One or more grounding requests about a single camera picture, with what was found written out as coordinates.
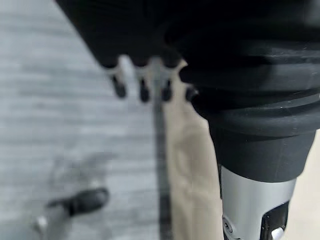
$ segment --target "gray floor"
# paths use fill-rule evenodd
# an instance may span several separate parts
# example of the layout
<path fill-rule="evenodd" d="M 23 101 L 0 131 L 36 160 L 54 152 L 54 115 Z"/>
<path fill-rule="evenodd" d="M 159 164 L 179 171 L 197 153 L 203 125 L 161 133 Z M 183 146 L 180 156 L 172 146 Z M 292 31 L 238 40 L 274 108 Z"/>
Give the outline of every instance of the gray floor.
<path fill-rule="evenodd" d="M 109 205 L 68 240 L 169 238 L 161 107 L 132 79 L 118 100 L 54 1 L 0 0 L 0 37 L 0 223 L 102 184 Z"/>

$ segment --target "gray carpet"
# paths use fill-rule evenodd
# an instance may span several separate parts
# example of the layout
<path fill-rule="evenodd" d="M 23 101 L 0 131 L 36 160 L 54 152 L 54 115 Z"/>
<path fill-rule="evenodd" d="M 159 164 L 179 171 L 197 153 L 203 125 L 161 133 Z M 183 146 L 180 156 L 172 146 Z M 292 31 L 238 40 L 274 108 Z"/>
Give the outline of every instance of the gray carpet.
<path fill-rule="evenodd" d="M 170 238 L 160 103 L 132 75 L 117 99 L 54 1 L 0 0 L 0 36 L 0 224 L 103 185 L 109 205 L 67 240 Z"/>

